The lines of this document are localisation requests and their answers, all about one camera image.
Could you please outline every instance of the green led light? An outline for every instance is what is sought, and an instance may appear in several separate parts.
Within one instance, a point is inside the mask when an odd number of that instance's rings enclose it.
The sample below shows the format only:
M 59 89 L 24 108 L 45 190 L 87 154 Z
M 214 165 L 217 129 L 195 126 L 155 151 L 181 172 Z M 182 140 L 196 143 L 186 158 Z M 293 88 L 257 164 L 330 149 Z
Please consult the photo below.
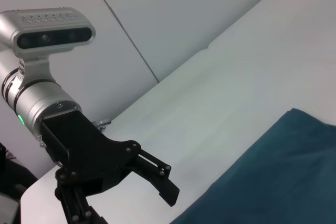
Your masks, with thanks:
M 23 121 L 22 117 L 20 115 L 17 115 L 17 117 L 21 120 L 21 122 L 23 123 L 23 125 L 25 125 L 25 122 Z

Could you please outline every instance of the metal bracket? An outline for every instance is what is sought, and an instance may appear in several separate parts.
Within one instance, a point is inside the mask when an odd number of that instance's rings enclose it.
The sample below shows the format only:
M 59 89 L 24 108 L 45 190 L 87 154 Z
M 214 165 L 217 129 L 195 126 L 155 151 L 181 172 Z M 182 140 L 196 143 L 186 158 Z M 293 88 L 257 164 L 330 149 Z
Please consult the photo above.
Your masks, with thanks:
M 20 59 L 19 71 L 13 81 L 13 86 L 21 89 L 27 83 L 40 79 L 55 82 L 50 73 L 49 55 L 38 56 L 29 60 Z
M 109 126 L 112 123 L 112 119 L 111 118 L 107 118 L 104 120 L 99 120 L 99 121 L 94 121 L 92 122 L 92 124 L 99 129 L 99 131 L 101 133 L 103 133 L 106 129 L 107 126 Z

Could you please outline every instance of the white wall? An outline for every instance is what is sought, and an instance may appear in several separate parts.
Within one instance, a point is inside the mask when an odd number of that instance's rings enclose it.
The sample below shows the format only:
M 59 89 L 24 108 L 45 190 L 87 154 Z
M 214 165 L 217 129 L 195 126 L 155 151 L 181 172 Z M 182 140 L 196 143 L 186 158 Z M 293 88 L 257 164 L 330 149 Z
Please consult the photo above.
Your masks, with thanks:
M 161 81 L 258 0 L 106 0 Z
M 103 0 L 0 0 L 12 9 L 74 7 L 95 26 L 95 41 L 51 57 L 51 73 L 91 120 L 116 116 L 157 84 Z M 53 167 L 15 113 L 0 100 L 0 142 L 36 176 Z

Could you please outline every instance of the white table surface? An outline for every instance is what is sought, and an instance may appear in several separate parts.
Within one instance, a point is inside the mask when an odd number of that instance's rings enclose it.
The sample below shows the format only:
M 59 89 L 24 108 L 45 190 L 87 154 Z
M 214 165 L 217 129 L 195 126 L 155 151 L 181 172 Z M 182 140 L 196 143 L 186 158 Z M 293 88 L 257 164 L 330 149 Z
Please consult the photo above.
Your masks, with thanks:
M 286 111 L 336 125 L 336 1 L 263 0 L 117 117 L 106 136 L 172 165 L 174 207 L 131 174 L 88 197 L 108 223 L 169 223 Z M 66 223 L 51 170 L 22 197 L 22 224 Z

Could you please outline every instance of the teal cloth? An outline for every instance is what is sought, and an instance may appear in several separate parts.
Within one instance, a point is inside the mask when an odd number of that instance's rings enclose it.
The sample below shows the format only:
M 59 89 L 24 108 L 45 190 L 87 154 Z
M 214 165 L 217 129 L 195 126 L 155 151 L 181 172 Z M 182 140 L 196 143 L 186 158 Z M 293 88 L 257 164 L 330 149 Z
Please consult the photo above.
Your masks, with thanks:
M 198 223 L 335 224 L 336 127 L 287 112 L 172 222 Z

